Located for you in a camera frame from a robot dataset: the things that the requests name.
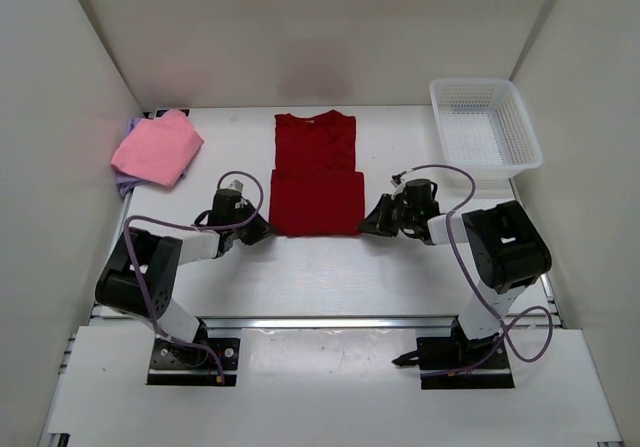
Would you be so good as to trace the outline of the red t shirt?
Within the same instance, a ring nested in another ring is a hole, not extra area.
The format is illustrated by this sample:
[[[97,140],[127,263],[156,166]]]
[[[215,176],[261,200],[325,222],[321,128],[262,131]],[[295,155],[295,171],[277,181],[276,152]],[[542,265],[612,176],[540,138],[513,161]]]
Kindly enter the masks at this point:
[[[357,236],[365,214],[357,121],[336,110],[275,116],[269,222],[287,237]]]

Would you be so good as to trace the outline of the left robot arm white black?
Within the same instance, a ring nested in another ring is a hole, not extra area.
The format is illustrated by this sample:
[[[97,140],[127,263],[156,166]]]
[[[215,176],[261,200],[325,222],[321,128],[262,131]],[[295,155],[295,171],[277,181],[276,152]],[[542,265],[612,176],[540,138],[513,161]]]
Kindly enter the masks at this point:
[[[148,326],[167,350],[188,368],[221,359],[208,342],[204,321],[173,299],[182,265],[214,260],[235,242],[252,246],[275,234],[239,186],[216,190],[212,207],[201,212],[184,238],[160,236],[126,226],[95,288],[96,301]]]

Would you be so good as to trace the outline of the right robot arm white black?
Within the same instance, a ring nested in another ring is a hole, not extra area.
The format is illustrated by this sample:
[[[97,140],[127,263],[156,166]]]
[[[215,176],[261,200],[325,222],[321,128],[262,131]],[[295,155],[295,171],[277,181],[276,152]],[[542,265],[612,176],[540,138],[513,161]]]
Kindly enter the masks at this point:
[[[444,345],[434,353],[416,352],[394,360],[398,367],[434,360],[445,375],[456,375],[481,366],[509,340],[512,326],[505,316],[515,300],[550,270],[552,260],[518,201],[443,214],[437,191],[438,185],[429,179],[399,183],[394,193],[380,197],[358,231],[387,238],[403,234],[429,246],[447,244],[465,277],[470,272],[459,245],[469,246],[478,279],[471,282],[472,297],[452,322]]]

